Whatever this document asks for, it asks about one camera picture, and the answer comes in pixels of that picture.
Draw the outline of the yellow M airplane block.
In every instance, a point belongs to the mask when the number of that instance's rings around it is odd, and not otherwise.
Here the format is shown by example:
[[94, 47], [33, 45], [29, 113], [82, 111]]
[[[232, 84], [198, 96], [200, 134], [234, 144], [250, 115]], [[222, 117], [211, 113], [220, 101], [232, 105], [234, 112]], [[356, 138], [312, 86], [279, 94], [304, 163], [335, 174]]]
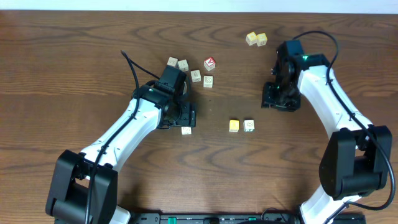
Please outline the yellow M airplane block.
[[268, 38], [265, 33], [261, 33], [257, 35], [257, 46], [261, 47], [267, 44]]

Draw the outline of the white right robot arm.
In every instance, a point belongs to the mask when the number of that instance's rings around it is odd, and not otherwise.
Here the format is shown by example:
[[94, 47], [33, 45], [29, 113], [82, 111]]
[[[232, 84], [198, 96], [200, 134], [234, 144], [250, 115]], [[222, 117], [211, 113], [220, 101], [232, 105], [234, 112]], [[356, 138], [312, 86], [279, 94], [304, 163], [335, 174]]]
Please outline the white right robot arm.
[[392, 134], [375, 126], [352, 104], [323, 54], [305, 54], [298, 39], [277, 48], [277, 60], [262, 92], [262, 107], [293, 112], [305, 97], [329, 138], [319, 165], [320, 186], [300, 206], [301, 223], [333, 223], [349, 205], [394, 180]]

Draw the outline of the green Z cat block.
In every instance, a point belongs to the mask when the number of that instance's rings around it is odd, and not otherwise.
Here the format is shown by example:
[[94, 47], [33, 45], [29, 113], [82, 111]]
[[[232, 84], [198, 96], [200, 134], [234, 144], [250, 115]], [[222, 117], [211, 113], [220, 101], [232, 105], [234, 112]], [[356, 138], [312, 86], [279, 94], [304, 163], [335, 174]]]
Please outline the green Z cat block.
[[192, 133], [192, 128], [189, 126], [181, 127], [182, 135], [190, 135]]

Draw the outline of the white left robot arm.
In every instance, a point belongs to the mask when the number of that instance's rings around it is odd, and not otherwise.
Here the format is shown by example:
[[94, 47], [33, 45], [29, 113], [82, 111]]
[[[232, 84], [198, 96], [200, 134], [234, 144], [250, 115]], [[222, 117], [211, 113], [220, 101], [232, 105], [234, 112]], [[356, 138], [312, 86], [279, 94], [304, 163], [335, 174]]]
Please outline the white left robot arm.
[[190, 81], [166, 66], [159, 80], [133, 93], [121, 117], [79, 153], [64, 151], [45, 206], [56, 223], [129, 223], [130, 211], [117, 205], [118, 175], [140, 142], [155, 129], [195, 127], [195, 106], [187, 101]]

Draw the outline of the yellow K block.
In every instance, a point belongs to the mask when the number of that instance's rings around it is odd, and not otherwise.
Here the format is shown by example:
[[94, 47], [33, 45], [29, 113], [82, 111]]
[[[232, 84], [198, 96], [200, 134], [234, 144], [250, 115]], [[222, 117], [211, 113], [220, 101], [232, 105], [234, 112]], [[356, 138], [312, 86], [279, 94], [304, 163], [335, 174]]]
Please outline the yellow K block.
[[229, 132], [236, 133], [239, 131], [239, 120], [231, 119], [229, 121]]

